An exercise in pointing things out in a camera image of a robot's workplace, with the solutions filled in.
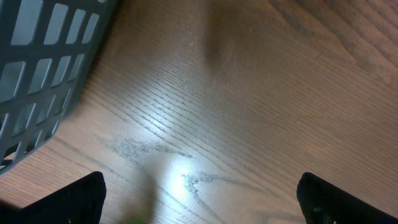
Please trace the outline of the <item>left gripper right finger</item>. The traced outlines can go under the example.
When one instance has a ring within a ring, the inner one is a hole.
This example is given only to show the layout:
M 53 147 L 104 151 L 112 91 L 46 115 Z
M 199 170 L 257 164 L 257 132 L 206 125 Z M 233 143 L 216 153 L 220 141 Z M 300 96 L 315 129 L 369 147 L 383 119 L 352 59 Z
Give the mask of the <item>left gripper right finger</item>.
M 310 172 L 303 173 L 297 185 L 297 200 L 310 224 L 397 224 L 396 217 Z

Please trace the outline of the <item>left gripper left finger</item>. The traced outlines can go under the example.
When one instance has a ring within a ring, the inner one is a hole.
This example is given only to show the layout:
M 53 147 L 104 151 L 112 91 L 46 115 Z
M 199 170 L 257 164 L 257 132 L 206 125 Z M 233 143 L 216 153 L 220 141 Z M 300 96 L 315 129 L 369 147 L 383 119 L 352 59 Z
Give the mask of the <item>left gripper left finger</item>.
M 24 208 L 2 202 L 1 223 L 98 224 L 105 197 L 103 174 L 95 171 Z

